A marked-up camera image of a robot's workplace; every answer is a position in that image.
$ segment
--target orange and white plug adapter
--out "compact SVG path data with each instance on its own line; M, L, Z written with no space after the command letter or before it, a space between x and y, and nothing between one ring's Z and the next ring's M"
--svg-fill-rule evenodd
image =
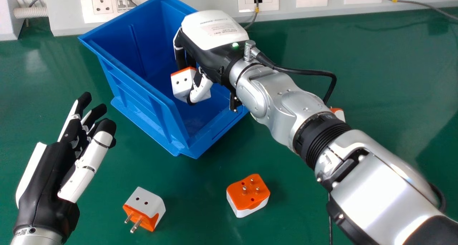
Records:
M127 214L124 223L127 224L129 221L135 223L131 229L131 234L139 226L153 232L165 213L162 198L141 187L136 188L122 208Z
M344 114L344 111L340 108L330 108L331 112L333 112L337 119L339 119L340 121L343 121L345 123L345 114Z
M255 173L229 185L226 197L235 216L241 218L265 207L270 191L262 178Z

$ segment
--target metal plug pin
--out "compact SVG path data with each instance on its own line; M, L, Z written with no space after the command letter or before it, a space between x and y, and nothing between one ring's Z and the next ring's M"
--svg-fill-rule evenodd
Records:
M137 230L137 228L140 226L141 223L142 223L142 219L139 219L139 220L134 224L134 226L133 226L132 229L131 229L131 234L134 233L134 232Z
M124 220L124 223L127 224L132 218L132 214L129 214L126 220Z

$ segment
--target white wall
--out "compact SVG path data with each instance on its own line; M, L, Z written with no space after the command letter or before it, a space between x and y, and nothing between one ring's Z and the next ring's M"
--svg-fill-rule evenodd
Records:
M237 0L181 0L198 10L221 9L239 22L250 20L252 13L239 13ZM432 5L458 6L458 0L417 0ZM81 13L80 0L46 0L51 30L55 36L85 33L100 24L85 24ZM296 8L296 0L280 0L280 10L260 12L257 20L282 20L329 15L346 15L371 12L384 12L406 9L421 9L412 4L393 4L383 1L380 4L344 5L344 0L328 0L327 7Z

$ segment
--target blue container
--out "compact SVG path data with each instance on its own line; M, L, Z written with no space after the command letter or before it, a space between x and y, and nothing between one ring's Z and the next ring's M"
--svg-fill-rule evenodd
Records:
M196 12L179 0L149 0L80 36L98 56L113 91L111 104L172 155L198 158L246 113L229 110L229 91L189 106L173 96L177 71L172 40L183 18Z

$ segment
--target robotic hand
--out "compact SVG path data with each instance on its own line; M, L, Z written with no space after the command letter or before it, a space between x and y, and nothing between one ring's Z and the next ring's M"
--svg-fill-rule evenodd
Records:
M86 92L75 101L57 142L36 145L16 191L12 245L61 245L75 230L76 202L116 144L116 124L97 121L107 111L104 104L81 118L91 100Z
M174 48L179 69L199 65L205 79L230 91L231 110L237 112L243 104L277 142L314 170L330 194L329 216L355 244L458 244L458 224L443 214L444 205L437 208L434 189L419 173L362 131L351 129L288 76L316 71L276 65L221 11L186 16ZM196 76L193 87L202 79ZM198 103L198 98L209 96L189 93L186 101Z

